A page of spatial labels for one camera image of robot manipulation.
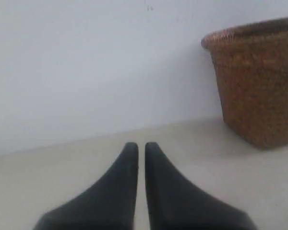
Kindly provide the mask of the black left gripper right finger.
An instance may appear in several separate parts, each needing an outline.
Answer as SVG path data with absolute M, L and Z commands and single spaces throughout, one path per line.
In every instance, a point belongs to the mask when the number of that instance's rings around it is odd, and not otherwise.
M 249 215 L 189 181 L 156 142 L 145 145 L 145 188 L 152 230 L 254 230 Z

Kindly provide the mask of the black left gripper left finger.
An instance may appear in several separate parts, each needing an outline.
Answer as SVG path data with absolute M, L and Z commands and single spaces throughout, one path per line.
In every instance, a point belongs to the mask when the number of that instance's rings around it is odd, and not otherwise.
M 139 150 L 127 142 L 103 176 L 67 203 L 45 213 L 36 230 L 132 230 Z

